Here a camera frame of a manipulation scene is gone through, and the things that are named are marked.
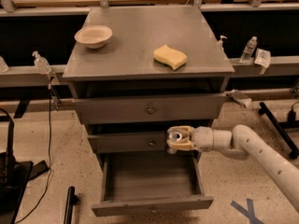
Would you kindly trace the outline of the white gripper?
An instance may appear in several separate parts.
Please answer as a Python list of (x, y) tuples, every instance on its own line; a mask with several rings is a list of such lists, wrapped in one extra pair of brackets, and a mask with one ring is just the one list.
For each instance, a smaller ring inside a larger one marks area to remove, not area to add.
[(190, 151), (198, 150), (200, 152), (227, 151), (231, 146), (232, 133), (229, 131), (213, 130), (210, 127), (200, 126), (193, 130), (191, 126), (173, 126), (167, 130), (170, 132), (177, 131), (181, 133), (182, 138), (192, 134), (192, 142), (175, 142), (167, 140), (166, 143), (171, 149)]

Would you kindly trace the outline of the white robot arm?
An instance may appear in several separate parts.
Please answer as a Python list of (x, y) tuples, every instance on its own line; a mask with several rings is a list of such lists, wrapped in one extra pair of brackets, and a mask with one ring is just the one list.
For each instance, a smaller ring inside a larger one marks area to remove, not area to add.
[(173, 126), (167, 133), (170, 153), (178, 150), (217, 151), (235, 160), (253, 157), (299, 212), (299, 169), (268, 146), (250, 127), (236, 125), (231, 131), (224, 131), (204, 126)]

